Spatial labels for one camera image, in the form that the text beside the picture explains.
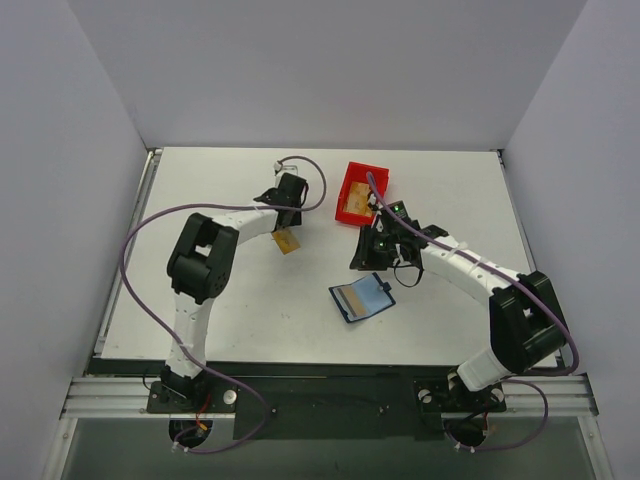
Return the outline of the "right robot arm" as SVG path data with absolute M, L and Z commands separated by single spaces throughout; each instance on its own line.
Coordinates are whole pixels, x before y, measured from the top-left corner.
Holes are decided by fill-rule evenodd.
M 531 371 L 567 344 L 566 321 L 545 274 L 519 273 L 487 261 L 446 230 L 422 228 L 398 201 L 359 229 L 350 268 L 404 266 L 439 276 L 488 310 L 489 346 L 457 366 L 446 386 L 449 402 L 459 409 L 472 407 L 483 389 Z

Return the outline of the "blue leather card holder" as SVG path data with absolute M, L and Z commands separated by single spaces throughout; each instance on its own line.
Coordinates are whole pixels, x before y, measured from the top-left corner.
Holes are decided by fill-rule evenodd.
M 356 290 L 356 293 L 358 294 L 360 299 L 363 301 L 365 307 L 368 310 L 368 315 L 363 320 L 369 319 L 372 316 L 375 316 L 393 307 L 396 304 L 395 299 L 391 295 L 391 285 L 388 282 L 383 281 L 377 273 L 371 273 L 352 283 L 343 284 L 343 285 L 353 286 L 354 289 Z M 343 316 L 343 312 L 341 311 L 339 305 L 337 304 L 332 292 L 332 290 L 338 286 L 329 287 L 328 291 L 334 303 L 336 304 L 343 320 L 347 324 L 363 321 L 363 320 L 359 320 L 359 321 L 348 323 L 345 320 Z

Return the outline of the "gold card magnetic stripe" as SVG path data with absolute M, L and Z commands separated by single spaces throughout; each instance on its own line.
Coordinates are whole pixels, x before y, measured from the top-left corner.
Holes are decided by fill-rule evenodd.
M 367 308 L 353 286 L 338 286 L 332 292 L 348 323 L 363 320 L 368 315 Z

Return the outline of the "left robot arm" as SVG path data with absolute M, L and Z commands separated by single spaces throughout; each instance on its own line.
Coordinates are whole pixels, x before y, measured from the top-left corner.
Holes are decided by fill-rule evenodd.
M 231 277 L 237 247 L 261 236 L 302 223 L 300 209 L 308 183 L 289 172 L 252 203 L 216 217 L 191 214 L 167 265 L 175 300 L 170 354 L 161 371 L 162 385 L 181 410 L 200 408 L 206 397 L 206 335 L 213 303 Z

